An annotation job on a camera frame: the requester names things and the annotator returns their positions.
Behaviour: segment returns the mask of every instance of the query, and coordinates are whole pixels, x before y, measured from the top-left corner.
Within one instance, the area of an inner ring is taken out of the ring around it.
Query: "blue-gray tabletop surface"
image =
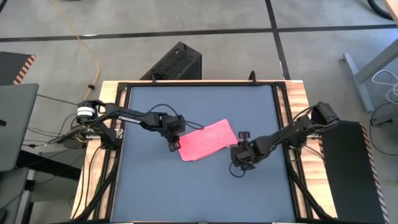
[[[166,103],[186,120],[208,126],[227,119],[236,135],[252,139],[279,130],[270,86],[133,87],[129,108]],[[166,107],[154,111],[172,112]],[[185,133],[194,131],[188,128]],[[233,177],[229,148],[194,162],[171,153],[167,141],[128,124],[119,165],[112,221],[293,222],[279,146],[243,178]]]

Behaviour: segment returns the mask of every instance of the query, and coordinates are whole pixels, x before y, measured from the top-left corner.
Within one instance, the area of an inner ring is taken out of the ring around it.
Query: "black cable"
[[[35,147],[39,147],[39,146],[44,146],[44,145],[46,145],[46,144],[55,144],[54,140],[58,139],[60,136],[63,136],[63,134],[62,134],[63,127],[65,126],[65,123],[67,122],[68,118],[70,118],[70,117],[73,116],[74,114],[76,114],[76,113],[72,113],[72,114],[68,115],[68,116],[63,120],[63,123],[62,123],[62,125],[61,125],[61,128],[60,128],[59,132],[57,132],[57,133],[56,133],[56,132],[50,132],[50,131],[43,131],[43,130],[41,130],[41,129],[39,129],[39,128],[28,127],[27,129],[28,129],[29,131],[32,131],[32,132],[34,132],[34,133],[37,133],[37,134],[40,134],[40,135],[43,135],[43,136],[53,137],[53,139],[51,139],[51,140],[49,140],[49,141],[24,140],[24,141],[33,141],[33,142],[43,142],[44,144],[39,144],[39,145],[36,145],[36,144],[23,144],[23,145],[28,146],[28,147],[31,147],[31,148],[35,148]]]
[[[371,139],[371,143],[372,143],[373,147],[374,147],[377,151],[379,151],[379,152],[381,152],[381,153],[383,153],[383,154],[385,154],[385,155],[388,155],[388,156],[398,156],[398,154],[391,154],[391,153],[384,152],[384,151],[380,150],[380,149],[374,144],[373,138],[372,138],[372,126],[373,126],[373,121],[375,121],[375,119],[373,119],[373,117],[374,117],[374,115],[376,114],[376,112],[377,112],[380,108],[382,108],[383,106],[389,105],[389,104],[392,104],[392,103],[391,103],[391,102],[384,103],[384,104],[380,105],[379,107],[377,107],[377,108],[373,111],[373,114],[372,114],[372,116],[371,116],[371,119],[369,120],[369,138]]]
[[[323,163],[325,163],[325,158],[323,157],[322,154],[320,154],[318,151],[316,151],[315,149],[311,148],[310,146],[305,145],[304,147],[306,147],[307,149],[310,149],[311,151],[313,151],[316,154],[318,154],[321,157],[321,159],[323,160]]]
[[[42,160],[39,160],[39,161],[36,161],[36,162],[32,162],[31,164],[27,164],[27,165],[25,165],[25,167],[29,167],[29,166],[32,166],[32,165],[34,165],[34,164],[38,164],[38,163],[40,163],[40,162],[46,161],[47,159],[51,159],[51,158],[53,158],[54,156],[57,156],[57,155],[59,155],[59,154],[62,154],[62,153],[64,153],[64,152],[67,152],[67,151],[72,150],[72,149],[74,149],[74,148],[68,148],[68,149],[66,149],[66,150],[60,151],[60,152],[58,152],[58,153],[55,153],[55,154],[52,155],[52,156],[48,156],[47,158],[42,159]]]
[[[368,0],[370,7],[375,11],[379,16],[392,20],[391,14],[383,10],[374,0]]]
[[[298,156],[301,156],[302,148],[293,148],[292,150],[298,150]],[[291,160],[290,162],[295,162],[298,159],[298,157],[295,157],[294,160]]]
[[[84,156],[84,154],[78,156],[78,157],[70,164],[70,166],[74,165],[74,163],[75,163],[77,160],[79,160],[79,158],[82,157],[82,156]],[[7,205],[9,205],[11,202],[13,202],[16,198],[18,198],[19,196],[21,196],[23,193],[25,193],[26,191],[33,190],[33,188],[37,187],[38,185],[45,184],[45,183],[47,183],[47,182],[53,180],[53,179],[56,178],[56,177],[57,177],[57,176],[55,175],[55,176],[49,178],[48,180],[45,180],[45,181],[40,182],[40,183],[38,183],[38,184],[34,184],[32,187],[30,187],[30,188],[28,188],[28,189],[24,189],[21,193],[19,193],[18,195],[16,195],[15,197],[13,197],[10,201],[8,201],[8,202],[2,207],[2,209],[5,208]]]
[[[71,129],[71,130],[74,128],[73,123],[76,121],[76,118],[77,118],[77,117],[74,117],[74,118],[72,119],[72,122],[70,123],[70,129]]]
[[[41,131],[41,132],[46,133],[46,134],[58,134],[55,131],[43,131],[43,130],[41,130],[39,128],[34,128],[34,127],[31,127],[31,126],[28,126],[28,128],[35,129],[36,131]]]
[[[82,174],[82,177],[81,177],[81,190],[80,190],[80,198],[79,198],[79,202],[78,202],[78,204],[77,204],[77,207],[76,207],[75,213],[72,215],[72,219],[74,219],[74,218],[75,218],[75,216],[76,216],[76,213],[77,213],[77,211],[78,211],[78,210],[79,210],[79,208],[80,208],[81,199],[83,198],[83,189],[84,189],[84,186],[85,186],[85,163],[86,163],[86,160],[84,160],[84,161],[83,161],[83,167],[81,168],[81,174]]]
[[[236,174],[232,173],[232,170],[231,170],[231,167],[232,167],[233,164],[234,164],[234,162],[231,162],[231,164],[229,165],[229,173],[230,173],[232,176],[236,177],[236,178],[241,178],[241,177],[243,177],[243,176],[245,175],[245,173],[246,173],[246,170],[245,170],[245,169],[241,169],[241,170],[243,171],[243,174],[242,174],[242,175],[236,175]]]
[[[43,98],[50,99],[50,100],[55,100],[55,101],[58,101],[58,102],[62,102],[62,103],[68,103],[68,104],[75,105],[75,106],[78,105],[77,103],[71,103],[71,102],[66,101],[66,100],[59,100],[59,99],[56,99],[56,98],[52,98],[52,97],[44,96],[44,95],[40,95],[40,94],[36,94],[36,95],[37,95],[37,96],[41,96],[41,97],[43,97]]]
[[[88,166],[88,180],[87,180],[87,191],[86,191],[86,200],[85,200],[85,207],[87,207],[87,199],[88,199],[88,191],[90,189],[90,174],[91,174],[91,165],[94,161],[95,155],[97,154],[98,150],[101,149],[101,146],[98,146],[97,149],[95,149],[95,152],[93,154],[93,157],[91,158],[90,164]]]
[[[43,135],[43,136],[47,136],[47,137],[57,138],[57,136],[55,136],[55,135],[49,135],[49,134],[40,133],[40,132],[38,132],[36,130],[31,129],[30,127],[28,127],[27,129],[29,131],[32,131],[33,133],[37,133],[37,134],[40,134],[40,135]]]
[[[96,204],[102,199],[102,195],[104,194],[105,190],[108,188],[109,184],[115,180],[116,167],[117,163],[114,163],[107,178],[105,179],[104,183],[99,187],[99,189],[95,192],[89,205],[84,209],[84,211],[82,211],[82,213],[79,216],[75,218],[75,220],[87,220],[91,212],[94,210]]]
[[[4,9],[4,6],[6,5],[7,0],[2,0],[0,3],[0,12]]]
[[[172,110],[172,111],[174,112],[174,114],[175,114],[176,116],[178,116],[178,113],[176,112],[176,110],[175,110],[174,108],[172,108],[170,105],[165,104],[165,103],[161,103],[161,104],[155,105],[155,106],[153,106],[148,112],[143,113],[143,114],[141,114],[141,115],[139,115],[139,116],[145,116],[145,115],[149,114],[150,112],[152,112],[156,107],[160,107],[160,106],[168,107],[170,110]],[[195,122],[192,122],[192,121],[184,120],[184,123],[185,123],[188,127],[191,127],[191,128],[193,128],[193,129],[196,129],[196,130],[203,130],[203,129],[205,128],[203,125],[200,125],[200,124],[195,123]]]
[[[73,205],[70,203],[70,200],[72,200],[74,197],[75,197],[75,196],[72,196],[72,197],[70,197],[69,200],[68,200],[68,204],[69,204],[70,209],[73,209]]]

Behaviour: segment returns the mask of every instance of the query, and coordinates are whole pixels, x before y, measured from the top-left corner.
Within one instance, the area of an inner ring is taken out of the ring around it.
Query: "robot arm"
[[[105,108],[98,116],[100,106]],[[156,131],[169,142],[170,152],[180,149],[178,133],[185,131],[185,120],[182,115],[171,116],[167,113],[142,113],[116,106],[114,103],[103,103],[100,100],[86,100],[78,105],[77,123],[89,126],[101,138],[101,147],[115,150],[120,147],[116,131],[108,128],[103,122],[107,119],[118,119],[138,124],[148,131]]]
[[[241,166],[242,170],[254,169],[254,164],[267,158],[278,144],[287,143],[294,148],[303,147],[308,135],[323,132],[335,126],[339,120],[328,103],[319,102],[305,111],[307,111],[305,115],[298,117],[293,123],[270,136],[260,136],[248,142],[246,139],[250,138],[250,133],[239,133],[239,137],[244,141],[231,148],[233,164],[236,167]]]

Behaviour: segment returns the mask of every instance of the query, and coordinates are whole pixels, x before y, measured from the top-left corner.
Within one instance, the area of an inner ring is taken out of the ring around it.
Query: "black floor line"
[[[135,37],[171,37],[183,35],[211,35],[211,34],[257,34],[272,32],[271,28],[250,28],[250,29],[218,29],[218,30],[186,30],[169,32],[143,32],[128,34],[98,34],[80,35],[82,40],[95,39],[116,39],[116,38],[135,38]],[[28,41],[50,41],[50,40],[76,40],[76,36],[53,36],[53,37],[10,37],[0,38],[0,42],[28,42]]]
[[[279,28],[278,32],[314,32],[314,31],[344,31],[344,30],[372,30],[372,29],[394,29],[395,24],[363,25],[363,26],[330,26],[330,27],[295,27]]]
[[[394,24],[368,25],[368,26],[331,26],[331,27],[296,27],[278,28],[277,32],[313,32],[313,31],[339,31],[339,30],[372,30],[372,29],[393,29],[397,28]],[[98,34],[81,35],[82,40],[95,39],[122,39],[135,37],[172,37],[183,35],[212,35],[212,34],[258,34],[271,33],[272,28],[248,28],[248,29],[217,29],[217,30],[185,30],[167,32],[143,32],[143,33],[124,33],[124,34]],[[75,40],[74,35],[50,36],[50,37],[6,37],[0,38],[0,42],[30,42],[30,41],[52,41],[52,40]]]
[[[282,68],[282,74],[286,80],[290,80],[289,69],[287,68],[285,53],[284,53],[284,49],[282,47],[282,42],[280,41],[278,27],[276,25],[276,19],[275,19],[275,15],[274,15],[274,10],[272,10],[271,0],[266,0],[266,4],[267,4],[269,20],[271,22],[272,34],[274,35],[276,51],[278,53],[280,66]]]

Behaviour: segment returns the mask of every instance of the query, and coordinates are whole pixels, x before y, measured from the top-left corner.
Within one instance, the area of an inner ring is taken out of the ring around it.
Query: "yellow cable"
[[[87,142],[87,140],[86,140],[86,141],[81,140],[81,139],[77,136],[77,134],[75,134],[75,137],[76,137],[76,140],[79,141],[80,143],[86,143],[86,142]]]
[[[98,76],[100,75],[100,66],[98,65],[97,57],[95,56],[93,51],[82,40],[80,40],[77,31],[73,27],[73,24],[70,22],[70,20],[68,19],[67,15],[65,15],[65,13],[62,11],[62,9],[58,6],[58,4],[55,3],[54,0],[51,0],[51,2],[60,11],[62,17],[69,24],[70,28],[72,28],[73,32],[75,33],[75,36],[76,36],[77,40],[87,48],[87,50],[89,51],[90,55],[94,58],[95,66],[97,68],[97,74],[96,74],[95,79],[94,79],[94,81],[92,83],[92,85],[94,85],[97,82]],[[87,91],[87,93],[85,95],[85,100],[87,99],[87,96],[90,93],[90,91],[91,91],[91,88],[88,89],[88,91]]]

